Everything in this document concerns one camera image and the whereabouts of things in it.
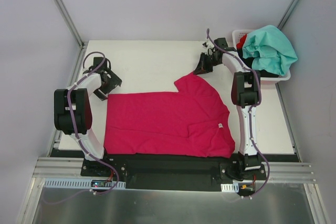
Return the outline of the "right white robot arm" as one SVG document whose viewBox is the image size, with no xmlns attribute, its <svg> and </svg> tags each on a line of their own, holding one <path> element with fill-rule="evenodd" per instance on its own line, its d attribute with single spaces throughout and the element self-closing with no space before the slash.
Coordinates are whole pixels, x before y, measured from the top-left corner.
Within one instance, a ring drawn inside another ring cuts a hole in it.
<svg viewBox="0 0 336 224">
<path fill-rule="evenodd" d="M 260 170 L 263 161 L 257 147 L 256 133 L 256 109 L 261 104 L 260 75 L 233 54 L 233 48 L 225 50 L 227 43 L 224 38 L 215 41 L 208 39 L 202 46 L 206 51 L 200 54 L 194 74 L 210 73 L 215 66 L 223 64 L 233 75 L 231 100 L 238 112 L 240 146 L 237 161 L 226 168 L 225 174 L 242 181 Z"/>
</svg>

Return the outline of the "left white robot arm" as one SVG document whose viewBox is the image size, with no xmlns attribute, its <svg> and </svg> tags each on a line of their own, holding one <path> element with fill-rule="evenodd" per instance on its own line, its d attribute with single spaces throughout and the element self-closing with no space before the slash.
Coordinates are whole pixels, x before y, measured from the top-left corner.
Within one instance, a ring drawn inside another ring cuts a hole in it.
<svg viewBox="0 0 336 224">
<path fill-rule="evenodd" d="M 83 69 L 83 75 L 72 86 L 54 91 L 54 125 L 65 135 L 69 135 L 82 149 L 85 159 L 95 161 L 92 169 L 99 176 L 110 173 L 111 164 L 105 160 L 104 147 L 92 129 L 93 116 L 90 96 L 95 95 L 101 101 L 121 86 L 122 80 L 111 70 L 111 62 L 104 53 L 94 51 L 89 55 L 93 64 Z"/>
</svg>

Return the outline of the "aluminium frame rail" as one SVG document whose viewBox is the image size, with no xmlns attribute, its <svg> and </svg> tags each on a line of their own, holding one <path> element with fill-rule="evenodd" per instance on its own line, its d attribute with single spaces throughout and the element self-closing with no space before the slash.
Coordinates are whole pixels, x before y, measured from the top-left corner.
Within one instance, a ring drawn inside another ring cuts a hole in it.
<svg viewBox="0 0 336 224">
<path fill-rule="evenodd" d="M 37 178 L 78 178 L 83 158 L 40 157 L 33 177 Z M 270 162 L 272 183 L 316 184 L 317 179 L 309 163 Z"/>
</svg>

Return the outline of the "magenta t shirt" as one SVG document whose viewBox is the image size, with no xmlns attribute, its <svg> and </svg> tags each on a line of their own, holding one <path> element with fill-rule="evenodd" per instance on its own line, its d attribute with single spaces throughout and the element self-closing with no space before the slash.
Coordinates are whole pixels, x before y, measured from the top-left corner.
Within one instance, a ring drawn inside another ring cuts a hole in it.
<svg viewBox="0 0 336 224">
<path fill-rule="evenodd" d="M 230 112 L 216 89 L 192 73 L 174 85 L 176 92 L 108 96 L 108 154 L 231 157 Z"/>
</svg>

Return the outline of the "teal t shirt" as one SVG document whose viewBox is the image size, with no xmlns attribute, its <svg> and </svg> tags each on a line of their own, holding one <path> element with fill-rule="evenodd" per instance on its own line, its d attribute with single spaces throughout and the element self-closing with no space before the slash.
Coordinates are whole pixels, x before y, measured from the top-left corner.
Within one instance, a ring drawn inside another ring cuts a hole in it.
<svg viewBox="0 0 336 224">
<path fill-rule="evenodd" d="M 284 33 L 273 25 L 249 32 L 242 45 L 244 59 L 252 59 L 251 68 L 285 76 L 298 60 L 297 54 Z"/>
</svg>

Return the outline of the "red t shirt in basket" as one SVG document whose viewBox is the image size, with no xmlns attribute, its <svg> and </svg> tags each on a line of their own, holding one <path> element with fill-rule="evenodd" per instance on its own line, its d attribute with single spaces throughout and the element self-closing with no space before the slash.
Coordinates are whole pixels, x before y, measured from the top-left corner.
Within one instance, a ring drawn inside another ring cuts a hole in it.
<svg viewBox="0 0 336 224">
<path fill-rule="evenodd" d="M 243 48 L 244 43 L 245 43 L 245 41 L 246 41 L 246 38 L 247 38 L 247 34 L 244 34 L 244 35 L 240 38 L 239 42 L 236 44 L 237 49 L 242 49 L 242 48 Z"/>
</svg>

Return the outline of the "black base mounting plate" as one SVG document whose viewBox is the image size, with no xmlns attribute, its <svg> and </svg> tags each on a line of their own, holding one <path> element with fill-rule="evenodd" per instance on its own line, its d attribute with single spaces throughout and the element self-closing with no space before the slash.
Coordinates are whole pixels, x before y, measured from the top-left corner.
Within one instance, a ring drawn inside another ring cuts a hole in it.
<svg viewBox="0 0 336 224">
<path fill-rule="evenodd" d="M 97 161 L 84 159 L 81 176 L 112 176 L 125 182 L 127 189 L 220 191 L 222 184 L 233 182 L 228 175 L 238 170 L 236 154 L 231 158 L 107 154 L 103 161 L 115 172 Z"/>
</svg>

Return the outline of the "white plastic laundry basket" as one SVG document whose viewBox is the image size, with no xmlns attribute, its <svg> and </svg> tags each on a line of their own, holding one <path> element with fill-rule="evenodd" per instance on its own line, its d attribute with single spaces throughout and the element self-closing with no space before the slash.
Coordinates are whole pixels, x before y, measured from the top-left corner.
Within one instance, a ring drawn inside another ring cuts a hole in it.
<svg viewBox="0 0 336 224">
<path fill-rule="evenodd" d="M 240 42 L 240 39 L 244 37 L 246 34 L 252 32 L 253 29 L 238 29 L 234 30 L 232 32 L 232 41 L 233 41 L 233 46 L 235 49 L 237 49 L 237 44 Z M 276 78 L 271 78 L 271 77 L 261 77 L 261 84 L 262 85 L 271 85 L 271 84 L 276 84 L 277 82 L 280 81 L 287 81 L 291 77 L 290 71 L 286 73 L 284 76 L 279 76 Z"/>
</svg>

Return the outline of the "black t shirt in basket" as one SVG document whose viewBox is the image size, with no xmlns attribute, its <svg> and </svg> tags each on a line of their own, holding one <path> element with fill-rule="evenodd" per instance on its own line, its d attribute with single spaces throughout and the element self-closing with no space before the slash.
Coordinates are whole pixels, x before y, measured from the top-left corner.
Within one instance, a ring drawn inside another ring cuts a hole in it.
<svg viewBox="0 0 336 224">
<path fill-rule="evenodd" d="M 250 58 L 243 58 L 243 51 L 242 49 L 237 49 L 238 55 L 240 57 L 240 59 L 244 62 L 244 64 L 248 67 L 248 68 L 252 68 L 252 63 L 254 58 L 250 57 Z M 273 74 L 273 73 L 269 73 L 266 70 L 260 70 L 260 76 L 264 77 L 264 78 L 278 78 L 279 76 L 277 74 Z"/>
</svg>

